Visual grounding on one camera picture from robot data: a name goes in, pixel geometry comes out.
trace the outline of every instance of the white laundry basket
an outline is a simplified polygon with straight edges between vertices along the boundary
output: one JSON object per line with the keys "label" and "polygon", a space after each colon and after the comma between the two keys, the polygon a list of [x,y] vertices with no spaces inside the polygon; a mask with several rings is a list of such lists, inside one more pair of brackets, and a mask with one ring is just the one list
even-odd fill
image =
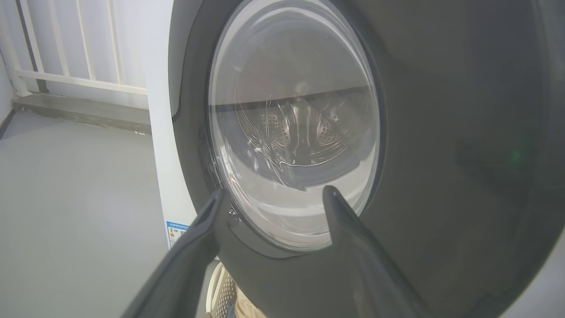
{"label": "white laundry basket", "polygon": [[210,279],[206,294],[206,318],[226,318],[229,304],[236,301],[236,282],[219,263]]}

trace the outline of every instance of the metal fence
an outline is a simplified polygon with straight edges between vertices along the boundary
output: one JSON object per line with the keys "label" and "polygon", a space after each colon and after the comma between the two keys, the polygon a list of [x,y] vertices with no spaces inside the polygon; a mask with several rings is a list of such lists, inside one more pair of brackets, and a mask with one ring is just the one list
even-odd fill
{"label": "metal fence", "polygon": [[55,9],[55,0],[47,0],[47,5],[49,8],[49,15],[51,18],[51,26],[53,28],[53,33],[55,35],[55,44],[57,47],[57,52],[59,55],[59,60],[61,68],[63,70],[63,75],[47,73],[44,70],[43,63],[41,60],[41,52],[37,45],[37,39],[35,31],[33,29],[33,22],[31,15],[29,13],[29,6],[27,0],[20,0],[21,10],[24,18],[24,25],[29,36],[29,42],[31,44],[32,55],[37,66],[37,71],[22,70],[20,67],[20,61],[16,53],[14,42],[10,35],[9,26],[5,13],[0,9],[0,49],[4,59],[6,60],[6,65],[8,68],[8,73],[12,78],[14,88],[16,89],[16,94],[19,96],[27,96],[31,93],[28,91],[25,81],[22,78],[40,79],[46,81],[57,81],[61,83],[82,85],[86,87],[109,89],[111,91],[133,93],[140,95],[147,95],[147,89],[144,87],[136,87],[123,84],[123,72],[120,59],[120,50],[118,47],[118,37],[116,33],[116,20],[114,14],[114,0],[106,0],[106,5],[109,14],[110,29],[111,29],[111,39],[112,48],[114,50],[114,67],[117,77],[117,83],[99,81],[96,80],[96,74],[94,72],[92,56],[89,53],[89,42],[84,31],[84,13],[82,9],[83,0],[76,0],[77,12],[79,15],[79,25],[82,34],[82,44],[84,46],[84,52],[86,55],[86,66],[88,68],[89,78],[77,78],[69,74],[69,68],[67,64],[67,57],[65,55],[65,49],[63,47],[63,39],[61,36],[61,30],[59,27],[59,19],[57,18],[57,10]]}

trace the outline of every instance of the gray floor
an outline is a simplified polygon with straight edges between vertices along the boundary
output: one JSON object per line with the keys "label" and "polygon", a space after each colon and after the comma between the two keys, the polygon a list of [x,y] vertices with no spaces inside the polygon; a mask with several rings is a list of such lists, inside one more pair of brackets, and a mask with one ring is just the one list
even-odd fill
{"label": "gray floor", "polygon": [[166,252],[151,136],[14,116],[0,140],[0,317],[119,317]]}

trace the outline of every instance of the round glass door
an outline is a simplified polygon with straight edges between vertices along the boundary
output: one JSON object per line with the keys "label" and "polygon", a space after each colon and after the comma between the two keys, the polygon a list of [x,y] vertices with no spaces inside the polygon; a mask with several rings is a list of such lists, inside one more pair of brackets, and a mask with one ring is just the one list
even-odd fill
{"label": "round glass door", "polygon": [[328,246],[323,187],[361,214],[379,157],[377,92],[351,26],[329,1],[244,1],[210,72],[212,142],[236,209],[277,246]]}

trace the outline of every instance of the washing machine door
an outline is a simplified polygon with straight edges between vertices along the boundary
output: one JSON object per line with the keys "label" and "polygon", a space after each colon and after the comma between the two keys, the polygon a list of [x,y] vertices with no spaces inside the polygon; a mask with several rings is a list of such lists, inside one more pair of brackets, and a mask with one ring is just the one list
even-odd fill
{"label": "washing machine door", "polygon": [[269,317],[357,314],[339,189],[437,317],[496,317],[563,229],[558,1],[177,0],[173,127],[220,259]]}

